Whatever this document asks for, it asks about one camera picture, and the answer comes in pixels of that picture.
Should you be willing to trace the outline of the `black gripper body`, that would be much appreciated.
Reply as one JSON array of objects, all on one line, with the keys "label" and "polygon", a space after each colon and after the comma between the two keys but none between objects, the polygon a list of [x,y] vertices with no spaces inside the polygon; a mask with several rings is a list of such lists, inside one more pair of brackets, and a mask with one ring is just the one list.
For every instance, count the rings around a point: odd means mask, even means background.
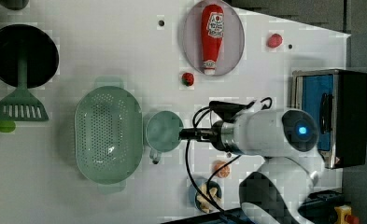
[{"label": "black gripper body", "polygon": [[217,121],[210,128],[182,129],[179,132],[179,139],[210,143],[215,149],[223,151],[224,145],[221,142],[222,124],[222,121]]}]

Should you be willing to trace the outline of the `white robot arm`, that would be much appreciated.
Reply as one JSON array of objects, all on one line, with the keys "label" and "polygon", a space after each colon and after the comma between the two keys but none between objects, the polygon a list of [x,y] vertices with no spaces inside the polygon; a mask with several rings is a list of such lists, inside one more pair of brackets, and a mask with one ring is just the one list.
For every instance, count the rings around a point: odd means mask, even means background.
[{"label": "white robot arm", "polygon": [[179,138],[265,158],[239,185],[241,209],[255,224],[314,224],[299,208],[322,177],[325,161],[318,152],[318,125],[308,113],[295,108],[242,110],[231,122],[184,129]]}]

